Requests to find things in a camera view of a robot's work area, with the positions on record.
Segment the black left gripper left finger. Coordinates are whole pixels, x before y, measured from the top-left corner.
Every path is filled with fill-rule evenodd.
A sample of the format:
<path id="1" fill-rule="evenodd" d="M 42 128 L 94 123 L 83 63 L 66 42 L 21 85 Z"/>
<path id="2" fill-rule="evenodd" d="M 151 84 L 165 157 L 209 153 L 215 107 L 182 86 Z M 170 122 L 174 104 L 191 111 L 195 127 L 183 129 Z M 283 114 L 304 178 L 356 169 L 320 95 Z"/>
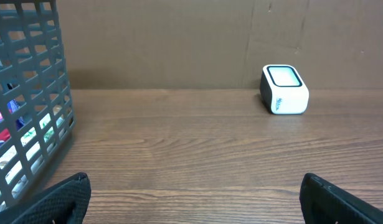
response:
<path id="1" fill-rule="evenodd" d="M 88 175 L 79 172 L 24 203 L 0 212 L 0 223 L 82 223 L 91 198 Z"/>

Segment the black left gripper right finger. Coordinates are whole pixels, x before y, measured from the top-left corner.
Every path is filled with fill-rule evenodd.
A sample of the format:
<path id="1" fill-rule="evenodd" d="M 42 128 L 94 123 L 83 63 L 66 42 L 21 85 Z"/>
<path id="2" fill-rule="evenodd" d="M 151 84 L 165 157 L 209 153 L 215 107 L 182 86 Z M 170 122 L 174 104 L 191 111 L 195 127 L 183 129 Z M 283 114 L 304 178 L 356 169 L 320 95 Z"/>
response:
<path id="1" fill-rule="evenodd" d="M 303 178 L 300 204 L 306 224 L 383 224 L 382 210 L 313 173 Z"/>

